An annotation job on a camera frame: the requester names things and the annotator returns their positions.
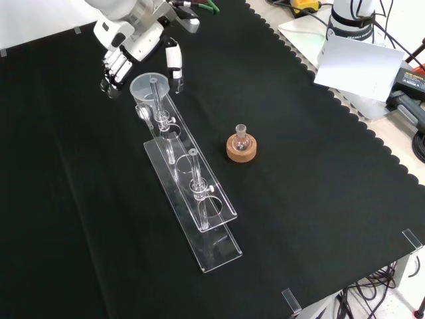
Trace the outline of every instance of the white paper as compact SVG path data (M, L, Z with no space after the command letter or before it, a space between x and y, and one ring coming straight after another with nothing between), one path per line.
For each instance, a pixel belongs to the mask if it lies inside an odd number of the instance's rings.
M314 83L385 102L403 56L402 51L332 36Z
M0 0L0 49L96 21L83 0Z

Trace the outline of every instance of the white wall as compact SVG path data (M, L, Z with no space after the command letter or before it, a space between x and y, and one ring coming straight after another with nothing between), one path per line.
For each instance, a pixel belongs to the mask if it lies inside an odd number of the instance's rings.
M382 0L388 13L391 0ZM378 4L377 12L381 13ZM425 0L394 0L394 5L388 21L388 32L410 52L415 51L422 39L425 38L424 21ZM385 18L377 17L380 25L385 27ZM389 41L386 42L388 47L392 47ZM418 57L421 63L425 63L425 52ZM417 67L415 62L410 63L411 66Z
M0 49L93 22L84 0L0 0Z

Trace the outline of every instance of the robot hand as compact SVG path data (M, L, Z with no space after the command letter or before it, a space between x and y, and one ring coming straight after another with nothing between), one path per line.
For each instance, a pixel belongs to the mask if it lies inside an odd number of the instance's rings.
M165 43L170 88L183 89L183 62L180 46L165 36L164 28L178 20L189 32L199 26L197 16L189 8L176 8L164 0L110 0L98 3L87 0L100 9L102 16L94 27L99 41L108 49L104 63L104 79L100 88L110 98L120 95L133 67L145 61Z

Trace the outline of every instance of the metal bracket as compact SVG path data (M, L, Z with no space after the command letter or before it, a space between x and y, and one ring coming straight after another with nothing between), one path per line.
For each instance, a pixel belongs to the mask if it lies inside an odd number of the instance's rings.
M409 264L409 262L414 260L415 254L418 252L419 249L423 247L422 243L419 241L418 238L416 238L416 236L412 233L410 229L406 229L402 232L402 234L412 244L415 250L412 253L397 260L397 266L393 278L396 287L400 286L403 278L407 275L406 269L408 268L407 265Z
M293 317L297 316L301 312L302 308L292 294L291 290L289 288L285 289L282 291L282 294L284 295L286 302L290 305L292 312L294 313Z
M418 251L423 247L423 244L419 241L419 239L416 238L410 229L406 229L402 233L404 236L406 236L407 240L410 241L412 246L415 248L415 251Z

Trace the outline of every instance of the plastic funnel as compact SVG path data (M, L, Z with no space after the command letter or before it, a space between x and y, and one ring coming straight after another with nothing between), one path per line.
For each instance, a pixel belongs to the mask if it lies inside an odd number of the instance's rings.
M170 86L168 85L168 78L162 74L145 73L139 75L130 84L131 95L134 97L137 104L141 102L149 106L155 106L151 87L152 78L157 79L158 93L161 100L164 99L164 96L167 95L168 91L170 90Z

